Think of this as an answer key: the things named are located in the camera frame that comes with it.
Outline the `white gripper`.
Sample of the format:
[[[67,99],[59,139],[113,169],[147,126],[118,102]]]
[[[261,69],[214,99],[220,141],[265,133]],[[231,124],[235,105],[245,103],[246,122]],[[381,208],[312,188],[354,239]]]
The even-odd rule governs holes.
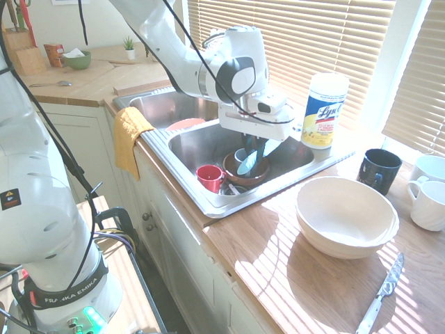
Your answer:
[[[218,118],[225,129],[243,133],[247,155],[252,154],[257,137],[256,162],[261,163],[267,139],[285,141],[295,117],[288,99],[282,94],[249,94],[237,104],[219,104]]]

